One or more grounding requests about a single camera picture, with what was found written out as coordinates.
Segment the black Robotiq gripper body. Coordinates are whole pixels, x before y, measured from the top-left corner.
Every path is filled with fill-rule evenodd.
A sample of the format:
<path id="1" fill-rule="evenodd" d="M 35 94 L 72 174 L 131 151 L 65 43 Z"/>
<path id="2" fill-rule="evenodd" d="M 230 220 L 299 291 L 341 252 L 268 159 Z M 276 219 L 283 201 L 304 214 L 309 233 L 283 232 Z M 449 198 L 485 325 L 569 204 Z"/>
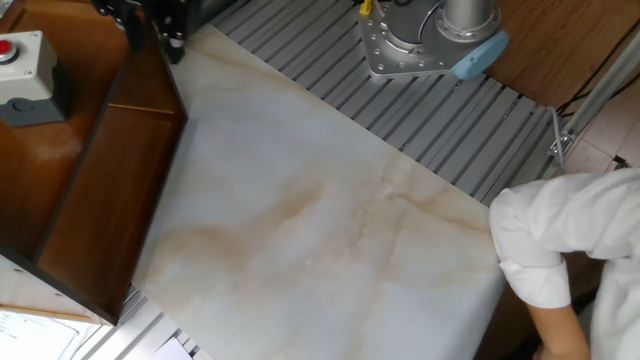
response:
<path id="1" fill-rule="evenodd" d="M 187 38 L 235 0 L 143 0 L 145 15 L 161 35 Z"/>

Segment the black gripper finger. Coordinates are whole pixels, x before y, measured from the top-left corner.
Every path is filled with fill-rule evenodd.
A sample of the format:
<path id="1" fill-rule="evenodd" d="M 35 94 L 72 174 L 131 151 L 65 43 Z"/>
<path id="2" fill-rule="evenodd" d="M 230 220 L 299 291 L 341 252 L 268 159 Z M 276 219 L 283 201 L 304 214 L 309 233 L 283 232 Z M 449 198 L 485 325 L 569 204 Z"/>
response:
<path id="1" fill-rule="evenodd" d="M 136 5 L 127 0 L 92 0 L 92 5 L 101 16 L 110 16 L 127 38 L 130 49 L 140 52 L 146 46 L 146 35 Z"/>
<path id="2" fill-rule="evenodd" d="M 170 64 L 178 64 L 185 55 L 186 30 L 177 15 L 162 15 L 152 21 L 159 45 Z"/>

